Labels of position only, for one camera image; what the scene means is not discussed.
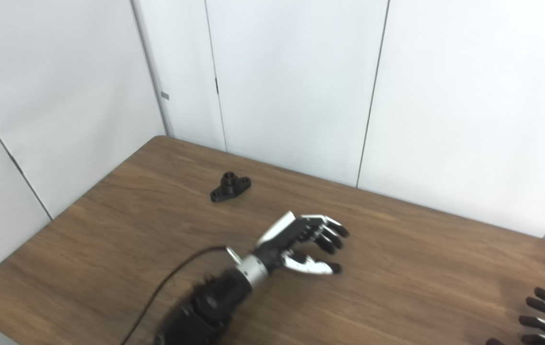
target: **black fingertip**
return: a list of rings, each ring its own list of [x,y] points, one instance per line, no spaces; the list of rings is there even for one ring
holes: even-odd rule
[[[336,231],[336,233],[339,234],[341,237],[349,237],[349,231],[347,231],[347,229],[345,229],[345,227],[340,224],[329,222],[328,227]]]
[[[489,338],[485,345],[504,345],[504,343],[496,338]]]
[[[349,237],[349,231],[347,231],[347,229],[345,229],[345,227],[343,227],[342,225],[340,225],[336,231],[340,236],[343,236],[344,238]]]
[[[338,275],[339,273],[342,273],[343,271],[342,266],[340,266],[339,264],[328,263],[327,265],[330,266],[330,268],[332,269],[332,273],[334,273],[334,275]]]
[[[539,297],[540,299],[545,301],[545,289],[541,287],[535,287],[534,288],[534,294],[536,297]]]
[[[332,242],[334,247],[341,249],[343,247],[343,241],[340,240],[337,236],[334,234],[322,234],[322,236],[325,236],[328,240]]]
[[[524,325],[528,327],[534,327],[533,325],[535,325],[535,323],[538,321],[533,316],[525,316],[525,315],[520,315],[518,320],[520,321],[520,325]]]
[[[336,248],[334,248],[334,245],[332,244],[332,242],[328,241],[327,238],[324,238],[324,237],[320,236],[319,238],[314,240],[314,242],[317,245],[319,245],[319,247],[321,249],[323,249],[323,251],[325,251],[325,252],[327,252],[329,254],[336,253]]]

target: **wood grain surface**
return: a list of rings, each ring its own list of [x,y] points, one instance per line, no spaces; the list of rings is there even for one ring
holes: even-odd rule
[[[240,198],[211,203],[225,171]],[[0,331],[23,345],[116,345],[159,281],[191,253],[247,254],[287,210],[351,231],[327,257],[339,276],[279,270],[243,304],[224,345],[519,344],[545,288],[545,241],[178,140],[152,139],[0,264]],[[130,344],[193,284],[232,265],[210,254],[179,273]]]

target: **black 3d-printed part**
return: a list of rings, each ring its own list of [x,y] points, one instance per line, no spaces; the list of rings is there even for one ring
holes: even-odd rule
[[[251,186],[249,177],[238,177],[231,171],[226,172],[221,177],[221,185],[210,192],[210,199],[214,203],[220,203],[229,199],[234,199],[241,195]]]

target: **robotic arm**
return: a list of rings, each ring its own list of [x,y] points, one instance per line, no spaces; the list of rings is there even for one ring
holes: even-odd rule
[[[339,264],[315,260],[294,251],[295,244],[315,242],[327,253],[342,248],[340,237],[349,232],[337,221],[323,215],[296,218],[287,212],[255,243],[252,253],[227,269],[217,279],[197,286],[194,292],[165,318],[156,345],[204,345],[215,343],[239,304],[279,267],[302,273],[333,275]]]

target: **wire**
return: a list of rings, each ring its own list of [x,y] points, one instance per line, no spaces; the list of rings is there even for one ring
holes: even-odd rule
[[[138,318],[136,319],[136,321],[134,322],[134,325],[132,325],[132,328],[129,330],[129,332],[126,334],[125,338],[123,338],[123,341],[121,341],[121,345],[125,345],[128,340],[129,340],[129,337],[132,336],[132,334],[134,333],[134,331],[136,330],[136,328],[138,327],[138,324],[140,324],[140,321],[142,321],[142,318],[145,317],[145,314],[147,314],[147,310],[149,310],[149,307],[151,306],[151,304],[153,303],[153,301],[155,300],[155,297],[157,297],[158,293],[161,291],[161,289],[163,288],[163,286],[165,286],[165,283],[168,282],[168,280],[170,280],[176,273],[178,273],[178,271],[180,271],[181,269],[183,269],[183,267],[185,267],[187,264],[189,264],[189,262],[192,262],[194,259],[206,254],[206,253],[210,253],[210,252],[216,252],[216,251],[227,251],[229,247],[227,247],[226,245],[222,245],[222,246],[217,246],[217,247],[208,247],[206,249],[202,249],[201,251],[197,252],[197,253],[194,253],[193,255],[191,255],[191,257],[188,257],[187,260],[185,260],[184,262],[182,262],[182,264],[179,264],[178,267],[176,267],[172,272],[170,272],[165,278],[163,278],[163,280],[161,281],[161,283],[159,283],[158,287],[155,289],[154,293],[151,295],[151,297],[149,297],[149,300],[147,301],[147,304],[145,304],[145,307],[143,308],[143,310],[140,312],[140,315],[138,315]]]

